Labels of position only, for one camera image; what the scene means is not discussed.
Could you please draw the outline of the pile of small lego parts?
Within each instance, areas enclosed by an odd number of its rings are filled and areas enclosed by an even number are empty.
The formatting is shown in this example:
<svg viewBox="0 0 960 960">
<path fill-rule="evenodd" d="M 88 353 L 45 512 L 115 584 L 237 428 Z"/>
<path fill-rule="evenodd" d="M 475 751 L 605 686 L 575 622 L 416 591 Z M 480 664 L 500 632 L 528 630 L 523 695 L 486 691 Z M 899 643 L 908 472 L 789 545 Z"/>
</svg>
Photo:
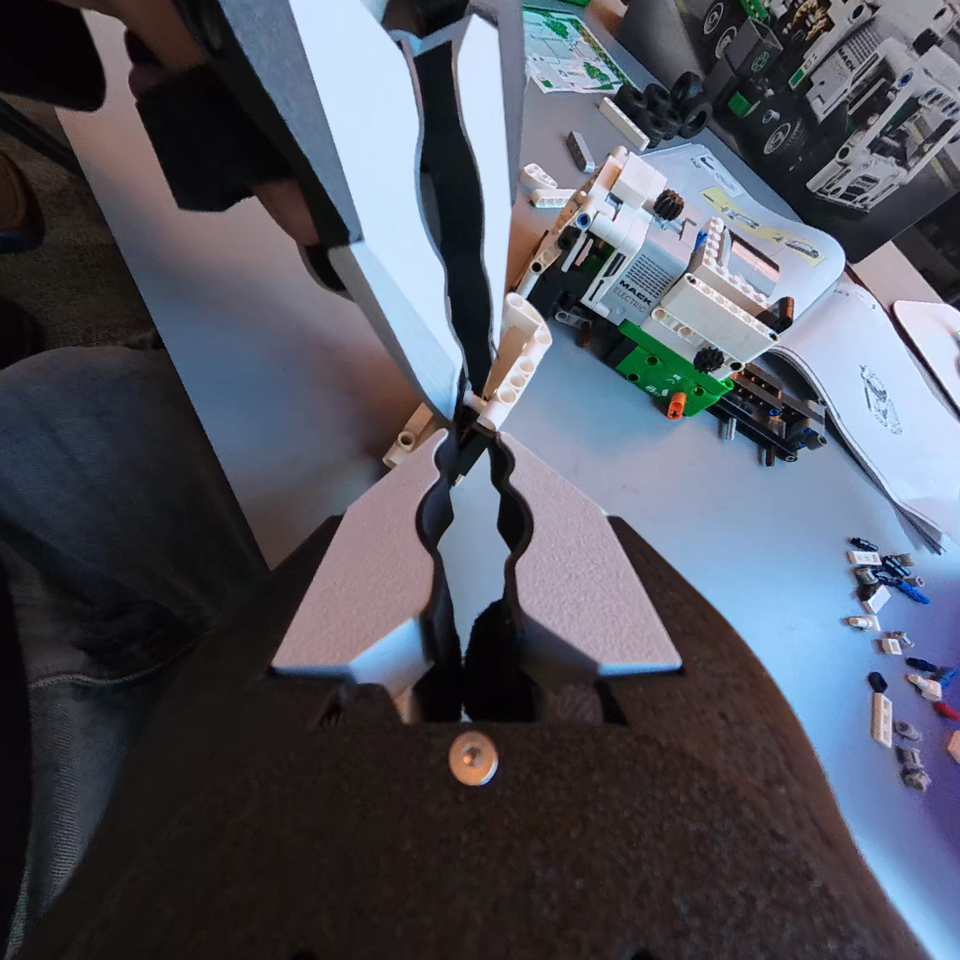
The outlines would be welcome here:
<svg viewBox="0 0 960 960">
<path fill-rule="evenodd" d="M 914 639 L 905 630 L 882 628 L 880 614 L 900 596 L 921 606 L 930 604 L 926 583 L 910 553 L 886 554 L 861 536 L 846 540 L 846 563 L 854 581 L 853 597 L 860 611 L 843 619 L 850 630 L 869 637 L 871 648 L 894 661 L 919 701 L 949 725 L 945 752 L 958 764 L 958 667 L 916 654 Z M 900 783 L 924 796 L 933 784 L 922 753 L 924 736 L 918 726 L 896 715 L 890 681 L 878 669 L 867 675 L 870 689 L 870 738 L 892 751 Z"/>
</svg>

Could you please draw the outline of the person's leg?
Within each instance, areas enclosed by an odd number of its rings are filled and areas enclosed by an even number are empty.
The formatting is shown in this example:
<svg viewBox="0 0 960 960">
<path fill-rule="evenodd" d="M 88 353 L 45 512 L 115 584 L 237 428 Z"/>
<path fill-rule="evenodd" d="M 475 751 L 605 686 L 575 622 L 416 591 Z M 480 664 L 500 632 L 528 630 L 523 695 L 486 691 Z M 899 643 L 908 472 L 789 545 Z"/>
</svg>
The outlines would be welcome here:
<svg viewBox="0 0 960 960">
<path fill-rule="evenodd" d="M 2 958 L 83 859 L 179 660 L 269 575 L 168 354 L 2 371 Z"/>
</svg>

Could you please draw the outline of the pile of black lego tyres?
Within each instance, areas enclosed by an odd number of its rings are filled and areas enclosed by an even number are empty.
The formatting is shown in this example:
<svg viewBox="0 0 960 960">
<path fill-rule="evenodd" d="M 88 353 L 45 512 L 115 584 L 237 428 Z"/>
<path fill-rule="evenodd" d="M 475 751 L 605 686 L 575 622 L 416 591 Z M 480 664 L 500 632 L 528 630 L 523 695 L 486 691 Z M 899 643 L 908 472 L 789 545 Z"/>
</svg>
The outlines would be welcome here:
<svg viewBox="0 0 960 960">
<path fill-rule="evenodd" d="M 705 81 L 694 71 L 680 74 L 670 88 L 652 82 L 640 90 L 624 83 L 613 103 L 649 139 L 651 149 L 673 138 L 695 138 L 714 113 Z"/>
</svg>

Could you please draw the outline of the white lego beam assembly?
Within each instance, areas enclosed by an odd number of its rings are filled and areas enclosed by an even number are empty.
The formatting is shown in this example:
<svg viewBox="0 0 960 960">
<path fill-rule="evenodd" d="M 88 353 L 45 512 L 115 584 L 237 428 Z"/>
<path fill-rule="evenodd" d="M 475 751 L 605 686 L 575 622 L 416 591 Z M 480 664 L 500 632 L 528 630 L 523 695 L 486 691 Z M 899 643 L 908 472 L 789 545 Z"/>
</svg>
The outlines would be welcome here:
<svg viewBox="0 0 960 960">
<path fill-rule="evenodd" d="M 490 400 L 490 423 L 463 406 L 457 419 L 458 484 L 474 467 L 488 444 L 517 408 L 526 388 L 552 344 L 546 321 L 524 297 L 510 292 L 503 303 L 501 339 L 480 393 Z"/>
</svg>

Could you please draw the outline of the green white sticker sheet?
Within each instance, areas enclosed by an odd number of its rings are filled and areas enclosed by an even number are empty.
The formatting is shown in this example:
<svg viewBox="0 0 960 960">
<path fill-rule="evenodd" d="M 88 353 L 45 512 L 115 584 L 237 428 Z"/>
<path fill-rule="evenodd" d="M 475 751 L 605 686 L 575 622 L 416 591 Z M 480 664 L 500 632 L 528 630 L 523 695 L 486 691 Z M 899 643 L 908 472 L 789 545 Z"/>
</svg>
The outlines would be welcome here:
<svg viewBox="0 0 960 960">
<path fill-rule="evenodd" d="M 630 79 L 575 13 L 523 7 L 525 75 L 544 93 L 615 94 Z"/>
</svg>

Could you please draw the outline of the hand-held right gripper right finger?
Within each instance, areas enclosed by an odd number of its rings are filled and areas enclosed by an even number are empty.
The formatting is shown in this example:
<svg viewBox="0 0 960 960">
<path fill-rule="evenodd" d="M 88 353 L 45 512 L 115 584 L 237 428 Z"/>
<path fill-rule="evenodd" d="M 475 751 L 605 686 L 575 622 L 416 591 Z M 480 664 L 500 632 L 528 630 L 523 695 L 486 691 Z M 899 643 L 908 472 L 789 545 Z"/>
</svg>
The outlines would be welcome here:
<svg viewBox="0 0 960 960">
<path fill-rule="evenodd" d="M 605 510 L 510 434 L 493 438 L 489 459 L 522 670 L 536 681 L 678 670 L 681 655 Z"/>
</svg>

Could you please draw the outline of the white green lego truck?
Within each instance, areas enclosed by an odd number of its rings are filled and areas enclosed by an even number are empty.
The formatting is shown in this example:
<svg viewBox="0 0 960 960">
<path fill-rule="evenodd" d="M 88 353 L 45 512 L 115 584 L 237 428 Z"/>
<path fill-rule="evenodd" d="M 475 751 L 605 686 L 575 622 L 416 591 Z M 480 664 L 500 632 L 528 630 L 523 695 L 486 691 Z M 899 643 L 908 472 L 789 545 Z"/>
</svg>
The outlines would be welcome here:
<svg viewBox="0 0 960 960">
<path fill-rule="evenodd" d="M 670 421 L 709 411 L 767 465 L 822 449 L 824 404 L 756 365 L 795 321 L 780 265 L 624 147 L 570 190 L 514 291 L 579 330 Z"/>
</svg>

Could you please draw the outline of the open lego instruction booklet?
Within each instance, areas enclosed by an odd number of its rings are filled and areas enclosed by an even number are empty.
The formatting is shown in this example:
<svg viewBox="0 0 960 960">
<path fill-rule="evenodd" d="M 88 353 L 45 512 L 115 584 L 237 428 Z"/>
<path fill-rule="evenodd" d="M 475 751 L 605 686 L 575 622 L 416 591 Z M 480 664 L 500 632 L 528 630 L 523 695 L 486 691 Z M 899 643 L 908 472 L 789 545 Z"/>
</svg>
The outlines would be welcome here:
<svg viewBox="0 0 960 960">
<path fill-rule="evenodd" d="M 775 293 L 794 299 L 795 320 L 760 364 L 788 365 L 895 506 L 935 545 L 957 544 L 958 418 L 934 395 L 879 301 L 846 276 L 842 246 L 772 192 L 752 194 L 703 144 L 644 160 L 779 265 Z"/>
</svg>

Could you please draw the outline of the long white lego plate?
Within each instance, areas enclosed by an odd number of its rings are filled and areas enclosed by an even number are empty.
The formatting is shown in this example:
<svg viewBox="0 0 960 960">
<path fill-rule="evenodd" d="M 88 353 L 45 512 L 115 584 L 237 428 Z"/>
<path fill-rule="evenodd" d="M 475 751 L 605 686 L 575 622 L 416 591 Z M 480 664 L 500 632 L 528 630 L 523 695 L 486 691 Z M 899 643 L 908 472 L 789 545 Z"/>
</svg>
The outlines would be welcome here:
<svg viewBox="0 0 960 960">
<path fill-rule="evenodd" d="M 614 126 L 620 135 L 639 153 L 645 152 L 650 145 L 650 137 L 645 133 L 610 97 L 604 97 L 598 104 L 600 114 Z"/>
</svg>

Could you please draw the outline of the dark lego set box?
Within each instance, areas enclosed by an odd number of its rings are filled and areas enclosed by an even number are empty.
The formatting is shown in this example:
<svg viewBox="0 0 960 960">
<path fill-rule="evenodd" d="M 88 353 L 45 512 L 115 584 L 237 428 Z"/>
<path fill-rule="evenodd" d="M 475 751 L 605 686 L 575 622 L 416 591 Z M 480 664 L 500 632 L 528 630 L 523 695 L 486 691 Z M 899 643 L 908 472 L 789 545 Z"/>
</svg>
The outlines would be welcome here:
<svg viewBox="0 0 960 960">
<path fill-rule="evenodd" d="M 958 2 L 632 1 L 617 41 L 851 263 L 958 192 Z"/>
</svg>

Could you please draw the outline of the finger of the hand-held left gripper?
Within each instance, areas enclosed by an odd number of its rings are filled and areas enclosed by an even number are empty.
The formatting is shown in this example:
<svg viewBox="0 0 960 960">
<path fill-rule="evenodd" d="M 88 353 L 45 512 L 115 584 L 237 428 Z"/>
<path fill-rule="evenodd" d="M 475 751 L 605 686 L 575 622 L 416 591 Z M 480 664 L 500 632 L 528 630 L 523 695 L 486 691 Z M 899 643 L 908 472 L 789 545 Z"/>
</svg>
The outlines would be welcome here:
<svg viewBox="0 0 960 960">
<path fill-rule="evenodd" d="M 421 398 L 452 421 L 464 355 L 421 194 L 422 112 L 409 57 L 362 2 L 290 2 L 358 218 L 329 251 L 354 303 Z"/>
<path fill-rule="evenodd" d="M 481 394 L 500 340 L 525 89 L 520 2 L 423 2 L 420 171 L 462 352 Z"/>
</svg>

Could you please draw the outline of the person's left hand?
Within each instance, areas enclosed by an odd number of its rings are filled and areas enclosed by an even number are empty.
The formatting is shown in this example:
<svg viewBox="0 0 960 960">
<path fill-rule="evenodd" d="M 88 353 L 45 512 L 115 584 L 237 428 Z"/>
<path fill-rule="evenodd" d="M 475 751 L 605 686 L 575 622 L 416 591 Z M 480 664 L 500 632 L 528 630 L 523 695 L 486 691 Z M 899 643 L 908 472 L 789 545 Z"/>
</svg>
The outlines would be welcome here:
<svg viewBox="0 0 960 960">
<path fill-rule="evenodd" d="M 125 27 L 128 85 L 181 209 L 220 212 L 253 197 L 297 244 L 319 244 L 289 161 L 209 65 L 174 2 L 62 5 L 91 10 Z"/>
</svg>

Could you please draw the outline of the white stand base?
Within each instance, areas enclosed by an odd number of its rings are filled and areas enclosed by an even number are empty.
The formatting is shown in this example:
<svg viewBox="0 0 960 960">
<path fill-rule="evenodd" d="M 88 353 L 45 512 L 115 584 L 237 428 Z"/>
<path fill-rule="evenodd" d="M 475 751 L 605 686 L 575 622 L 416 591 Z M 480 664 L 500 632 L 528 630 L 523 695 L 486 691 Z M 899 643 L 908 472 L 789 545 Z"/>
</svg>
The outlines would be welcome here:
<svg viewBox="0 0 960 960">
<path fill-rule="evenodd" d="M 900 299 L 894 318 L 931 377 L 959 410 L 959 311 L 952 305 Z"/>
</svg>

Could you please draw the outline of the white lego frame piece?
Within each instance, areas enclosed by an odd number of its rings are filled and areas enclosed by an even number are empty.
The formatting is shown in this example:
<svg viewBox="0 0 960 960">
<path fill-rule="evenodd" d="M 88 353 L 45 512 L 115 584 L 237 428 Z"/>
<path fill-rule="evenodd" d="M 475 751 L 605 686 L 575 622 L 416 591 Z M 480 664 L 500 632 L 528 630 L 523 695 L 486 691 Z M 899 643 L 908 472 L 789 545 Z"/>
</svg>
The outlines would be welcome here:
<svg viewBox="0 0 960 960">
<path fill-rule="evenodd" d="M 383 456 L 383 464 L 389 471 L 394 470 L 435 432 L 436 427 L 429 424 L 416 433 L 411 430 L 401 431 L 397 434 L 393 444 Z"/>
</svg>

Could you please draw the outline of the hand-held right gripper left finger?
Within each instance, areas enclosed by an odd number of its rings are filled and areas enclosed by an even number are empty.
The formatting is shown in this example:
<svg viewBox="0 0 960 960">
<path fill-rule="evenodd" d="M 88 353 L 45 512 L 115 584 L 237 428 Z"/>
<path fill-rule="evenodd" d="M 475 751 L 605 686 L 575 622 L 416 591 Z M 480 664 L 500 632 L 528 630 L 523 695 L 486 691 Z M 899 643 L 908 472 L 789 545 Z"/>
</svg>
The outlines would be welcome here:
<svg viewBox="0 0 960 960">
<path fill-rule="evenodd" d="M 402 714 L 461 720 L 461 644 L 439 551 L 458 455 L 439 429 L 339 518 L 274 674 L 377 685 L 412 704 Z"/>
</svg>

